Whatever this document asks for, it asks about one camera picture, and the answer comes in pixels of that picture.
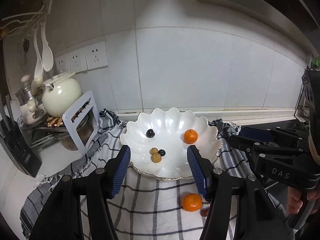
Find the person's right hand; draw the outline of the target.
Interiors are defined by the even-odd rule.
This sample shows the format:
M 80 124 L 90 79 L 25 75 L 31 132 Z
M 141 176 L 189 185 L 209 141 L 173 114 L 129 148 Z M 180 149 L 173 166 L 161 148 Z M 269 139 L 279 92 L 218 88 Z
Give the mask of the person's right hand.
M 301 200 L 302 193 L 297 189 L 288 187 L 287 194 L 287 212 L 290 214 L 297 214 L 303 205 L 303 201 Z M 314 188 L 312 191 L 308 193 L 307 200 L 315 201 L 315 205 L 310 212 L 310 214 L 314 214 L 319 210 L 319 198 L 320 198 L 320 190 L 319 186 Z

